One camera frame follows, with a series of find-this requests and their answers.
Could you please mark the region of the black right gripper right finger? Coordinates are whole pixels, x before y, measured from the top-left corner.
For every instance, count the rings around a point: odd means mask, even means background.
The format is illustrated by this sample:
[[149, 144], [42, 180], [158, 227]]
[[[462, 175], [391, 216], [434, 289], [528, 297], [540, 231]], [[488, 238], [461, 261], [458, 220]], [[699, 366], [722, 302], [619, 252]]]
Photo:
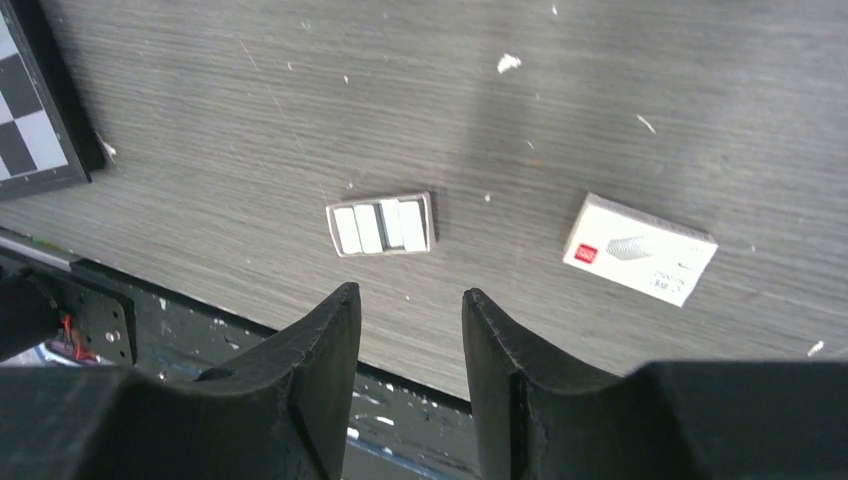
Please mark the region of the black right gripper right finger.
[[655, 361], [619, 377], [479, 289], [462, 330], [486, 479], [843, 479], [843, 361]]

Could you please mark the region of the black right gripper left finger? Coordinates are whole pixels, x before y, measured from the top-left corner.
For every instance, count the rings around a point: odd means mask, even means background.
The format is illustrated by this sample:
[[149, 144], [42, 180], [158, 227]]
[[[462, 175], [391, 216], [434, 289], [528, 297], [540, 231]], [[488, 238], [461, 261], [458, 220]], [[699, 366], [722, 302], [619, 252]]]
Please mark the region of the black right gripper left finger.
[[1, 372], [5, 479], [338, 479], [361, 332], [355, 283], [192, 381], [123, 367]]

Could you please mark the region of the white staple box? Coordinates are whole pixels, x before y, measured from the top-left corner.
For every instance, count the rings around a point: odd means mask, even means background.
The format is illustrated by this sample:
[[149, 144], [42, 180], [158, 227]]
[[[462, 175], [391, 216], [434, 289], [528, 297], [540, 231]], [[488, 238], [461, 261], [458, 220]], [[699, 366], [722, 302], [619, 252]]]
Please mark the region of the white staple box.
[[706, 232], [588, 193], [563, 263], [681, 307], [717, 250]]

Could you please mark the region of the staple tray with staples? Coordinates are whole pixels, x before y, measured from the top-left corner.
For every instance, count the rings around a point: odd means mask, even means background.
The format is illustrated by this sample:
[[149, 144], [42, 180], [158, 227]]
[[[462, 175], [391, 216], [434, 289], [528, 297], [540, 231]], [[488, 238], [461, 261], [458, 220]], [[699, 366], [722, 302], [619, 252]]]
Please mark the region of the staple tray with staples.
[[341, 257], [423, 254], [436, 243], [432, 196], [427, 191], [347, 200], [325, 209]]

